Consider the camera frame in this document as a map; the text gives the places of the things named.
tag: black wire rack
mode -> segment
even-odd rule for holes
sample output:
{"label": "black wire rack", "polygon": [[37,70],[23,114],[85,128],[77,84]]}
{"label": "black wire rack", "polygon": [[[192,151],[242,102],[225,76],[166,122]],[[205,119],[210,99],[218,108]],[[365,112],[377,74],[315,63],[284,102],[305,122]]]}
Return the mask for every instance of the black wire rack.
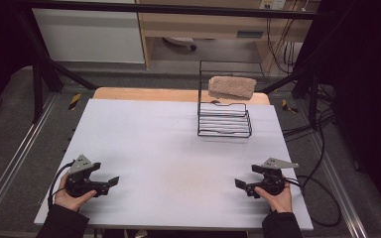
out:
{"label": "black wire rack", "polygon": [[[256,70],[242,70],[238,68],[232,70],[232,68],[227,67],[227,65],[225,65],[227,70],[218,68],[204,69],[203,65],[207,62],[220,64],[233,63],[233,65],[239,63],[254,64],[253,66]],[[199,136],[249,138],[252,135],[252,125],[250,122],[249,111],[245,103],[225,104],[220,103],[217,100],[202,102],[202,89],[207,88],[207,84],[209,83],[209,78],[205,77],[214,75],[250,76],[255,78],[259,83],[265,78],[261,63],[212,60],[202,60],[199,62],[197,134]]]}

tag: sponge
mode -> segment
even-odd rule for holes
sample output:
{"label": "sponge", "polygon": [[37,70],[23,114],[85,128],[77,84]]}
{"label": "sponge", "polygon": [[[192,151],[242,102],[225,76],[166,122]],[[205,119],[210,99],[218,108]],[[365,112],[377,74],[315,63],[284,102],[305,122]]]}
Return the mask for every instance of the sponge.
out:
{"label": "sponge", "polygon": [[215,98],[250,100],[256,80],[248,77],[214,76],[209,80],[208,95]]}

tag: wooden panel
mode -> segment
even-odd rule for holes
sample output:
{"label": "wooden panel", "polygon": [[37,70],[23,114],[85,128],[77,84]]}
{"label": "wooden panel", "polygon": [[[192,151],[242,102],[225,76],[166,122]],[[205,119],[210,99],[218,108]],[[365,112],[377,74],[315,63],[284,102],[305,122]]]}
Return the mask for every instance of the wooden panel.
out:
{"label": "wooden panel", "polygon": [[[122,100],[147,100],[147,101],[182,101],[196,102],[197,90],[177,89],[150,89],[150,88],[122,88],[100,87],[95,90],[94,99],[122,99]],[[218,100],[221,103],[243,102],[210,97],[207,91],[202,92],[202,101]],[[246,104],[269,105],[268,96],[264,93],[254,93]]]}
{"label": "wooden panel", "polygon": [[[258,9],[260,0],[136,0],[142,4],[165,4],[183,6],[205,6],[226,8]],[[310,1],[307,5],[309,11],[318,8],[319,1]],[[285,10],[300,11],[305,7],[304,2],[287,0]],[[235,40],[239,31],[261,32],[262,38],[252,38],[262,59],[264,68],[270,68],[273,58],[267,47],[267,20],[264,18],[224,17],[224,16],[193,16],[178,14],[140,14],[142,34],[145,40],[148,38],[200,38],[200,39],[224,39]],[[311,27],[310,20],[295,20],[292,23],[285,39],[282,39],[286,31],[286,25],[291,20],[272,19],[270,23],[269,41],[279,48],[282,43],[302,43]],[[150,65],[150,53],[145,49],[147,67]]]}

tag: gray floor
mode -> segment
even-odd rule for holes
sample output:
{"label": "gray floor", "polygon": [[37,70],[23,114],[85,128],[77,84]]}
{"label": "gray floor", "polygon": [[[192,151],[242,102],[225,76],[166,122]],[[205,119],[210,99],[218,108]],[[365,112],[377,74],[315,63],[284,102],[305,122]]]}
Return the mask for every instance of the gray floor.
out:
{"label": "gray floor", "polygon": [[[254,54],[254,45],[248,42],[199,40],[195,52],[171,46],[162,40],[156,41],[152,69],[115,68],[109,72],[99,72],[98,68],[79,72],[86,79],[104,86],[196,88],[197,62],[199,60],[259,60]],[[40,227],[33,224],[39,209],[38,201],[44,196],[68,147],[69,140],[80,119],[87,99],[92,91],[76,87],[69,79],[64,92],[56,94],[55,107],[43,126],[42,131],[27,154],[8,191],[0,202],[0,232],[11,232],[18,237],[34,237]],[[283,129],[306,125],[302,113],[282,109],[282,99],[289,105],[306,105],[305,100],[295,101],[287,93],[292,85],[286,85],[279,92],[270,94],[271,103],[276,106]],[[82,96],[76,108],[67,110],[75,93]],[[23,138],[28,133],[33,119],[32,75],[28,70],[16,73],[2,94],[0,106],[0,177],[17,152]],[[350,200],[357,212],[368,237],[381,237],[381,196],[367,174],[353,168],[348,148],[339,133],[337,125],[324,128],[326,152],[338,175],[343,180]],[[313,136],[305,136],[288,142],[290,156],[301,167],[298,175],[307,175],[318,160],[318,148]],[[315,178],[329,187],[326,173],[320,168]],[[316,184],[309,183],[306,201],[311,217],[322,222],[332,222],[337,217],[336,206]],[[314,223],[315,230],[304,232],[306,237],[351,237],[345,220],[336,227],[323,227]]]}

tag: white cabinet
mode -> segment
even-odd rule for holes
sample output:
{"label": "white cabinet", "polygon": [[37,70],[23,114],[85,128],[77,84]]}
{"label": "white cabinet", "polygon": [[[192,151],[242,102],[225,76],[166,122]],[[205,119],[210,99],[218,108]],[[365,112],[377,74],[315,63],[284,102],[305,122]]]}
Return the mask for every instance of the white cabinet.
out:
{"label": "white cabinet", "polygon": [[[81,0],[86,1],[135,3]],[[144,63],[136,13],[34,9],[34,14],[53,60]]]}

